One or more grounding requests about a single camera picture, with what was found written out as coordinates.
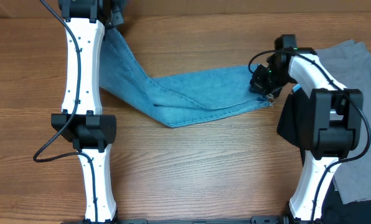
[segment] table surface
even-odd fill
[[[120,31],[152,77],[243,65],[281,34],[316,49],[355,39],[371,52],[371,13],[131,17]],[[84,217],[78,158],[32,160],[54,134],[50,114],[60,111],[66,66],[57,21],[0,19],[0,223]],[[111,179],[120,218],[280,214],[302,168],[299,149],[276,134],[288,92],[271,108],[170,129],[101,90],[104,113],[118,122]],[[42,156],[70,151],[59,138]]]

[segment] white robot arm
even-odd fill
[[[61,135],[78,151],[87,200],[85,219],[81,223],[118,222],[110,174],[110,151],[116,137],[116,118],[103,115],[98,84],[101,43],[106,25],[113,15],[110,3],[114,2],[117,1],[59,1],[65,19],[62,22],[69,28],[67,87],[62,113],[52,114],[51,123],[57,131],[64,128]]]
[[[285,84],[298,83],[286,100],[277,129],[280,136],[300,147],[304,163],[289,201],[289,222],[309,223],[315,202],[313,220],[320,223],[322,203],[340,164],[325,175],[315,201],[319,181],[327,167],[346,158],[359,142],[361,117],[342,94],[348,94],[359,108],[362,94],[335,80],[313,49],[298,48],[294,35],[282,35],[275,48],[269,65],[259,65],[254,72],[250,91],[278,96]]]

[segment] denim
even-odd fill
[[[249,92],[250,79],[246,65],[150,78],[116,29],[101,45],[100,87],[171,128],[269,106],[266,96]]]

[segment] wood grain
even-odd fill
[[[58,0],[46,0],[59,11]],[[127,16],[241,13],[371,12],[371,0],[128,0]],[[50,18],[38,0],[0,0],[0,17]]]
[[[371,51],[371,13],[140,17],[120,30],[152,77],[246,64],[284,33],[297,34],[300,46],[355,39]],[[54,134],[50,114],[62,103],[66,55],[55,20],[0,20],[0,223],[84,216],[78,159],[32,161]],[[105,113],[118,120],[111,176],[120,218],[280,214],[301,171],[298,149],[276,134],[289,88],[272,108],[176,129],[102,90]],[[60,138],[43,156],[71,150]]]

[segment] black clamp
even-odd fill
[[[63,114],[52,114],[51,125],[60,130],[71,115],[65,111]],[[72,142],[73,148],[81,152],[82,149],[98,149],[104,152],[108,144],[116,138],[116,118],[114,115],[76,114],[62,136]]]
[[[317,55],[312,48],[298,48],[296,45],[296,37],[293,34],[286,34],[278,37],[274,45],[275,50]],[[287,83],[296,83],[296,80],[291,78],[288,73],[291,57],[292,55],[283,53],[274,53],[269,56],[266,60],[268,66],[259,65],[253,72],[249,91],[262,95],[272,94],[276,98],[281,93],[283,86]]]
[[[59,0],[59,6],[66,22],[70,22],[71,18],[87,18],[91,23],[99,20],[105,24],[111,19],[111,0]]]
[[[351,100],[361,109],[360,90],[345,89]],[[322,157],[346,158],[360,140],[361,117],[343,97],[341,91],[313,89],[310,98],[298,90],[288,95],[279,119],[277,133],[300,147],[311,151],[315,159]]]

